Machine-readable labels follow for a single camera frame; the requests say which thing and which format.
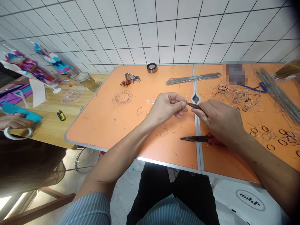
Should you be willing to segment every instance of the right hand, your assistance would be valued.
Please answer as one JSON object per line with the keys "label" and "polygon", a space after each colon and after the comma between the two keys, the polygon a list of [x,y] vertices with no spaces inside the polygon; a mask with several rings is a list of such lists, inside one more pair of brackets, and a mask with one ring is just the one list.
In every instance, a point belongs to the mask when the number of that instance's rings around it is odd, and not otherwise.
{"label": "right hand", "polygon": [[192,109],[211,133],[227,147],[232,147],[247,136],[237,108],[210,99],[199,104],[202,110]]}
{"label": "right hand", "polygon": [[7,127],[12,129],[25,129],[33,126],[33,121],[30,119],[21,118],[20,113],[0,117],[0,130],[4,130]]}

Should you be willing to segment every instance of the shirt sleeve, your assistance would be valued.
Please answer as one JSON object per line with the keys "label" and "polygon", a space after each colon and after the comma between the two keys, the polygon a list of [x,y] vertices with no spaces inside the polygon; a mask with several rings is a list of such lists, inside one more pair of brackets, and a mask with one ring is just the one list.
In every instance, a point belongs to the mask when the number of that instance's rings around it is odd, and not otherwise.
{"label": "shirt sleeve", "polygon": [[111,225],[110,204],[102,193],[92,193],[75,201],[59,225]]}

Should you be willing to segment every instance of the striped shirt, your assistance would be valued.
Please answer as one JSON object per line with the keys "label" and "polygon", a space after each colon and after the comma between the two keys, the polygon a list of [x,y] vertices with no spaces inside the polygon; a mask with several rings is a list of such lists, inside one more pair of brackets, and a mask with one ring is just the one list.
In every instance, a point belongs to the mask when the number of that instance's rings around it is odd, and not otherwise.
{"label": "striped shirt", "polygon": [[[75,201],[59,225],[111,225],[110,205],[102,193],[92,193]],[[204,223],[173,194],[156,203],[137,225],[204,225]]]}

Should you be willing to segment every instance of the person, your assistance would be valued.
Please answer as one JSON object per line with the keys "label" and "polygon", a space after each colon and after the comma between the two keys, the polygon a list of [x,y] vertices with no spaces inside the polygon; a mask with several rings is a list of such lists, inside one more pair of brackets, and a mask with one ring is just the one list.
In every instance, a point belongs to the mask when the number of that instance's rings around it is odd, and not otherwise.
{"label": "person", "polygon": [[[172,115],[184,116],[186,105],[179,94],[159,94],[147,117],[95,164],[60,225],[111,224],[110,200],[117,180],[149,134]],[[251,166],[270,195],[291,215],[297,203],[300,173],[244,130],[238,109],[213,99],[199,105],[202,110],[192,112]],[[170,183],[166,167],[145,163],[137,197],[127,216],[127,225],[131,224],[219,224],[208,177],[181,170]]]}

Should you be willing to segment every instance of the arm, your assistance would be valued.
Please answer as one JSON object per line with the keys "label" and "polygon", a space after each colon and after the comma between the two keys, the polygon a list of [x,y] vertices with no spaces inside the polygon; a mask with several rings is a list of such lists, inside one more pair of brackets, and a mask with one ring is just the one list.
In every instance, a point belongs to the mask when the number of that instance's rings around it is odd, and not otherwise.
{"label": "arm", "polygon": [[203,111],[192,109],[192,112],[217,139],[250,165],[269,194],[288,215],[292,215],[299,197],[300,172],[269,152],[244,130],[238,109],[212,99],[200,103],[200,107]]}
{"label": "arm", "polygon": [[103,193],[110,201],[117,180],[132,164],[140,147],[160,124],[174,114],[187,112],[184,97],[176,93],[160,94],[147,117],[128,135],[109,149],[84,180],[74,201],[90,193]]}

